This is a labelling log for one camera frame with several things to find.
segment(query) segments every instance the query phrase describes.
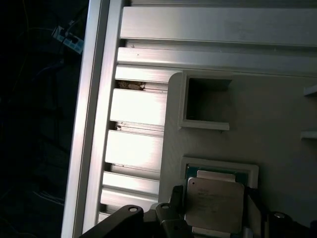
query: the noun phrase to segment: cable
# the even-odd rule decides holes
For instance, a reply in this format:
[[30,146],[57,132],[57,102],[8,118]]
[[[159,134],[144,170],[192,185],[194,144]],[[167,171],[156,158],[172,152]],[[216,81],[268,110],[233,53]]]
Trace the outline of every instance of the cable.
[[[25,14],[25,19],[26,19],[26,33],[27,33],[27,36],[28,36],[28,41],[27,41],[27,47],[29,46],[29,40],[30,40],[30,36],[29,36],[29,29],[30,29],[30,26],[29,26],[29,17],[28,17],[28,13],[26,11],[26,6],[25,6],[25,2],[24,0],[22,0],[22,3],[23,3],[23,9],[24,9],[24,14]],[[18,77],[17,77],[17,80],[15,81],[15,84],[13,86],[13,89],[12,89],[12,92],[14,92],[15,90],[15,87],[17,85],[17,83],[19,82],[19,78],[21,76],[21,73],[22,73],[22,70],[24,68],[24,65],[25,65],[25,62],[26,62],[26,59],[28,57],[28,53],[26,53],[25,57],[24,57],[24,61],[22,63],[22,66],[20,68],[20,71],[19,71],[19,74],[18,74]]]
[[0,201],[1,201],[2,199],[4,199],[5,196],[8,195],[8,193],[12,190],[12,188],[13,188],[13,186],[12,186],[11,188],[9,188],[8,191],[5,192],[5,193],[0,197]]
[[41,195],[39,195],[37,192],[35,191],[32,191],[35,195],[37,195],[38,197],[42,198],[42,199],[45,199],[46,201],[50,201],[50,202],[53,202],[55,204],[58,204],[58,205],[61,205],[61,206],[64,206],[64,204],[60,203],[60,202],[56,202],[56,201],[53,201],[53,200],[50,200],[49,198],[47,197],[43,197]]
[[25,14],[25,19],[26,19],[26,31],[29,35],[29,29],[30,29],[30,25],[29,25],[29,17],[28,17],[28,13],[26,11],[26,6],[25,6],[25,2],[24,0],[22,0],[23,3],[23,9],[24,9],[24,14]]
[[[31,27],[31,28],[29,28],[29,31],[32,31],[32,30],[46,30],[46,31],[56,31],[56,28],[55,28],[55,30],[54,29],[50,29],[50,28],[45,28],[45,27]],[[17,37],[16,37],[16,39],[19,39],[21,36],[23,36],[24,35],[24,33],[26,33],[27,31],[23,31],[23,32],[21,32],[21,34],[19,34]]]
[[33,234],[31,234],[31,233],[25,233],[25,232],[23,232],[23,233],[19,233],[6,219],[4,219],[4,218],[0,218],[0,225],[2,226],[2,228],[1,228],[1,234],[2,235],[5,235],[4,233],[3,233],[3,231],[4,231],[4,225],[7,225],[8,227],[10,227],[11,228],[11,232],[12,233],[14,233],[15,235],[16,235],[16,237],[20,237],[20,236],[30,236],[30,237],[33,237],[33,238],[37,238],[35,235],[33,235]]
[[43,195],[43,196],[47,196],[47,197],[50,197],[51,199],[54,199],[54,200],[58,200],[58,201],[65,201],[63,198],[59,198],[59,197],[55,197],[55,196],[53,196],[53,195],[50,195],[48,192],[46,192],[46,191],[43,191],[42,193],[41,193],[41,195]]

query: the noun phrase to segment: metal slot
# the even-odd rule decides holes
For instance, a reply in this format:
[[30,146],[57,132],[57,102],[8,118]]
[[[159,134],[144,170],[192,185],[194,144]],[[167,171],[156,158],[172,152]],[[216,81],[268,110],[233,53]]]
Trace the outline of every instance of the metal slot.
[[111,164],[110,171],[113,173],[121,174],[121,175],[128,175],[128,176],[134,176],[134,177],[139,177],[143,179],[151,179],[151,180],[157,180],[157,181],[159,181],[159,176],[160,176],[159,172],[148,171],[144,169],[116,165],[116,164]]
[[118,65],[115,72],[115,79],[153,83],[168,83],[169,78],[177,72],[181,72],[181,70],[176,68]]
[[109,131],[106,162],[160,171],[163,138]]
[[316,46],[317,33],[312,22],[317,22],[314,8],[125,7],[120,36]]
[[167,95],[114,89],[110,120],[164,126]]
[[146,83],[143,91],[152,93],[167,93],[167,84],[162,83]]
[[159,181],[104,172],[103,186],[149,195],[159,195]]
[[158,197],[138,194],[128,191],[121,191],[113,188],[104,187],[101,194],[102,204],[111,204],[114,206],[125,206],[133,204],[140,206],[147,212],[152,204],[158,202]]
[[315,67],[317,58],[305,56],[119,48],[118,62],[120,64],[274,73],[293,76],[317,75],[317,68]]
[[98,223],[102,222],[105,218],[107,218],[108,216],[110,216],[110,214],[106,214],[106,213],[99,213],[99,217],[98,217]]
[[163,137],[164,127],[159,125],[145,125],[129,122],[116,122],[115,129],[122,132],[130,132],[143,135]]
[[301,55],[315,57],[317,50],[314,47],[294,47],[280,45],[252,45],[243,43],[224,42],[183,42],[162,40],[135,40],[129,39],[125,47],[181,51],[208,51],[220,53],[242,53],[260,55]]

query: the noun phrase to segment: reflective metal surface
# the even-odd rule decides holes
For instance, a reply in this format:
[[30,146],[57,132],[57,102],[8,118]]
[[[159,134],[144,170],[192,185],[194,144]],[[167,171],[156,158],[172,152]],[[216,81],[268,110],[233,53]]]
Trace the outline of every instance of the reflective metal surface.
[[63,238],[78,237],[82,232],[102,65],[102,51],[95,52],[95,49],[104,48],[108,5],[108,0],[91,0],[88,7],[61,233]]
[[98,222],[103,221],[105,218],[107,218],[108,216],[110,216],[110,214],[106,214],[106,213],[99,213],[99,217],[98,217]]
[[119,43],[120,13],[122,7],[123,0],[110,1],[105,48],[103,51],[103,65],[98,92],[83,232],[86,232],[96,224],[99,214],[98,198],[100,197],[101,192],[102,164],[105,154],[105,139],[107,137],[109,111],[111,109],[111,98],[114,85],[113,79],[115,74],[114,66],[116,65],[115,59]]
[[159,181],[104,172],[103,186],[158,196]]
[[305,56],[256,55],[203,51],[171,51],[119,48],[121,64],[155,65],[188,69],[215,69],[286,75],[317,75],[317,58]]
[[127,204],[133,204],[142,207],[144,211],[147,212],[151,205],[157,202],[157,196],[120,191],[107,187],[102,189],[101,203],[103,204],[112,204],[118,207],[122,207]]
[[317,32],[310,24],[317,22],[316,13],[313,8],[125,7],[120,36],[316,46]]
[[114,89],[110,120],[164,126],[167,94]]
[[163,138],[109,131],[106,162],[160,171]]

